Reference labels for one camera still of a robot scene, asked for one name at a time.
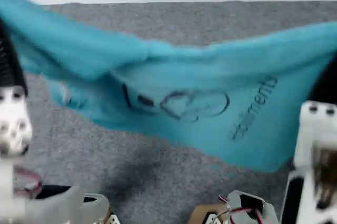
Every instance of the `gray plastic part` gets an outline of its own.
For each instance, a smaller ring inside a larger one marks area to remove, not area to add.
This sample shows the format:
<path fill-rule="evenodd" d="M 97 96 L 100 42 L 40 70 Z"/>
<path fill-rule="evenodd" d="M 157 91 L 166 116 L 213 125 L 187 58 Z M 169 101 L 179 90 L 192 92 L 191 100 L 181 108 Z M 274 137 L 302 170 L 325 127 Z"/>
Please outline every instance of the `gray plastic part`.
<path fill-rule="evenodd" d="M 95 201 L 84 203 L 84 197 Z M 102 221 L 109 202 L 100 194 L 85 194 L 80 187 L 46 199 L 27 200 L 24 224 L 94 224 Z"/>

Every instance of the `fabric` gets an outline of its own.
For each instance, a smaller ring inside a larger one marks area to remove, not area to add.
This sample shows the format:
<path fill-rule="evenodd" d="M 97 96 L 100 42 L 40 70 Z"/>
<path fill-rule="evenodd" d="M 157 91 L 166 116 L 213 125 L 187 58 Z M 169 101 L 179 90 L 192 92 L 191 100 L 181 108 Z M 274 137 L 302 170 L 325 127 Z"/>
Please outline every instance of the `fabric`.
<path fill-rule="evenodd" d="M 335 22 L 189 47 L 0 2 L 24 69 L 51 81 L 58 104 L 261 171 L 293 155 L 300 105 L 337 48 Z"/>

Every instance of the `teal towel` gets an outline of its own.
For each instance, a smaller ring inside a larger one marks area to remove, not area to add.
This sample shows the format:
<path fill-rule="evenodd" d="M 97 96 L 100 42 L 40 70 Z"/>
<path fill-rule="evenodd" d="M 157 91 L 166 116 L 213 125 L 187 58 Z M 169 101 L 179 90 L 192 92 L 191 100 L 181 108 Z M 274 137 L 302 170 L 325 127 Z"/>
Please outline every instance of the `teal towel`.
<path fill-rule="evenodd" d="M 27 0 L 0 0 L 0 18 L 58 105 L 264 172 L 293 155 L 301 104 L 337 51 L 336 22 L 192 47 L 97 30 Z"/>

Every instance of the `gray carpet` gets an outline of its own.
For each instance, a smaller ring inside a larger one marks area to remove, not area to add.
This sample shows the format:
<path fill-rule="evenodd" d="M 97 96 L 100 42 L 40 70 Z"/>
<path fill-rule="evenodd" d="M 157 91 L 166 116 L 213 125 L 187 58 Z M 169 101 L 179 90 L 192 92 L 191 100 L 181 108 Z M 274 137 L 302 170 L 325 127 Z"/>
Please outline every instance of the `gray carpet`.
<path fill-rule="evenodd" d="M 231 38 L 337 20 L 337 3 L 148 3 L 46 6 L 102 29 L 175 44 Z M 28 165 L 48 183 L 76 184 L 108 196 L 122 223 L 183 224 L 198 204 L 243 190 L 280 212 L 288 168 L 275 174 L 236 169 L 159 139 L 112 132 L 49 101 L 47 85 L 28 76 L 35 129 Z"/>

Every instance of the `cardboard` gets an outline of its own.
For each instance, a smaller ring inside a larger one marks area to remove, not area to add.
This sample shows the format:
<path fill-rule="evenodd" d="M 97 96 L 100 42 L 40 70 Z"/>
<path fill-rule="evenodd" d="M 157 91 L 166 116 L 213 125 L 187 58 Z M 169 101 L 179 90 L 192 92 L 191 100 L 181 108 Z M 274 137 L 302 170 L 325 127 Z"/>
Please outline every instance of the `cardboard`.
<path fill-rule="evenodd" d="M 192 212 L 190 219 L 187 224 L 205 224 L 205 218 L 209 212 L 212 213 L 220 213 L 225 210 L 226 205 L 224 203 L 221 204 L 204 204 L 197 206 Z M 219 216 L 219 220 L 223 222 L 227 219 L 227 214 L 223 214 Z"/>

